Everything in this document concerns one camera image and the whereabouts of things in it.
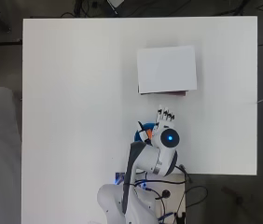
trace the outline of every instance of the white box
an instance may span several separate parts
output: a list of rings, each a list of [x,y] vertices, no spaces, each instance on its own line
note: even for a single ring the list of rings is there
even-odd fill
[[[139,49],[137,62],[141,94],[197,89],[193,46]]]

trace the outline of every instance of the white table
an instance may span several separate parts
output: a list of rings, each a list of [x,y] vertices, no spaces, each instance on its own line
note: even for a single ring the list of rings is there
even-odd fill
[[[190,173],[255,175],[256,36],[255,17],[25,20],[22,223],[105,223],[97,190],[159,104]],[[136,51],[180,45],[195,46],[198,90],[140,96]]]

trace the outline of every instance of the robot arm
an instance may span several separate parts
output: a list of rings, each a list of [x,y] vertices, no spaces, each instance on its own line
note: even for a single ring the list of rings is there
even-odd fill
[[[122,213],[126,223],[159,223],[154,213],[141,203],[135,194],[135,174],[137,169],[153,173],[155,175],[169,175],[176,165],[176,147],[179,144],[179,135],[173,128],[173,124],[166,113],[158,111],[157,128],[153,131],[152,146],[143,142],[131,144],[127,171],[124,178]]]
[[[118,190],[122,186],[115,185],[100,188],[98,202],[105,211],[108,224],[159,224],[154,209],[140,199],[135,189],[135,175],[137,169],[162,176],[173,171],[177,162],[179,135],[173,128],[172,119],[168,108],[160,106],[151,145],[145,143],[149,141],[131,144],[123,190]]]

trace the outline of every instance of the gray floor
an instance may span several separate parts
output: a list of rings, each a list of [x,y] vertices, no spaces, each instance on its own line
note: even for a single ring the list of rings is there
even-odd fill
[[[131,15],[141,4],[153,1],[128,0],[118,11],[122,16]],[[159,0],[153,5],[139,8],[133,16],[167,16],[181,0]],[[185,8],[172,16],[209,16],[229,10],[239,0],[192,0]],[[258,42],[263,43],[263,12],[255,9],[263,1],[252,1],[244,15],[258,16]],[[10,34],[0,32],[0,41],[21,38],[22,19],[30,16],[60,16],[64,11],[72,11],[72,1],[27,1],[10,0],[0,9],[12,27]],[[17,47],[0,47],[0,86],[21,92],[21,51]],[[258,49],[258,98],[263,98],[263,47]],[[205,185],[209,197],[205,203],[187,209],[187,223],[263,223],[263,104],[258,105],[258,176],[237,175],[193,175],[194,185]],[[236,205],[232,197],[222,191],[228,187],[243,197],[243,206]],[[199,193],[187,195],[187,203],[194,202]]]

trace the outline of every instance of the robot finger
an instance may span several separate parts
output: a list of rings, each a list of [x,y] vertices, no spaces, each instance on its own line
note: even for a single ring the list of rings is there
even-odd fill
[[[152,135],[159,127],[159,120],[162,118],[162,113],[163,113],[163,106],[159,105],[159,110],[158,110],[158,114],[157,114],[156,124],[153,127]]]
[[[169,113],[169,114],[168,114],[167,120],[168,120],[168,121],[171,121],[171,120],[172,120],[172,113]]]
[[[165,109],[163,111],[162,119],[167,119],[168,118],[168,114],[169,114],[169,108],[165,107]]]

